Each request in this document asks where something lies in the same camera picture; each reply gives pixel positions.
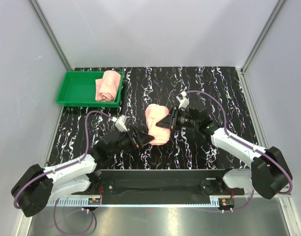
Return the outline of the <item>pink towel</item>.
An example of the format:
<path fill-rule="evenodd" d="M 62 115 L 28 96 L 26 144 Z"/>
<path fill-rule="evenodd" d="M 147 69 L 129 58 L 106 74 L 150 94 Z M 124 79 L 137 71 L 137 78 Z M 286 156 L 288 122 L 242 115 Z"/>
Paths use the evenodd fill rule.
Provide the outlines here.
<path fill-rule="evenodd" d="M 101 79 L 96 79 L 97 102 L 114 102 L 119 90 L 121 75 L 112 70 L 105 71 Z"/>
<path fill-rule="evenodd" d="M 166 144 L 170 138 L 170 130 L 168 128 L 158 127 L 156 124 L 169 114 L 166 106 L 158 104 L 150 104 L 145 111 L 146 124 L 148 134 L 154 137 L 150 142 L 153 146 L 161 146 Z"/>

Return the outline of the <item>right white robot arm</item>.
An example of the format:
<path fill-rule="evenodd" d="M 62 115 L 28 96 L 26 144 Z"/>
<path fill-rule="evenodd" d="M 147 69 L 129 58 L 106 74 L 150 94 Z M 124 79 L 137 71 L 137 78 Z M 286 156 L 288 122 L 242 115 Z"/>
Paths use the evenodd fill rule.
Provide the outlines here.
<path fill-rule="evenodd" d="M 210 142 L 244 162 L 248 169 L 233 169 L 216 182 L 216 189 L 227 195 L 233 188 L 255 190 L 270 200 L 293 179 L 280 149 L 252 144 L 225 130 L 211 120 L 205 109 L 173 107 L 169 114 L 156 123 L 158 127 L 177 130 L 190 128 Z"/>

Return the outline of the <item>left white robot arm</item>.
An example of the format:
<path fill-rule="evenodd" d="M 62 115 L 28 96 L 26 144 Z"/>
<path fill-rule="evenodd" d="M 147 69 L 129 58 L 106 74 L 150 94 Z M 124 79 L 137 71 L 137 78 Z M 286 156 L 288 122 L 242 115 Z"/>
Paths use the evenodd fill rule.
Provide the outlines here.
<path fill-rule="evenodd" d="M 99 190 L 99 182 L 89 175 L 107 167 L 109 161 L 125 150 L 139 149 L 154 140 L 152 135 L 131 126 L 126 132 L 113 130 L 82 156 L 56 166 L 30 166 L 11 189 L 14 207 L 26 217 L 32 217 L 48 202 L 65 195 Z"/>

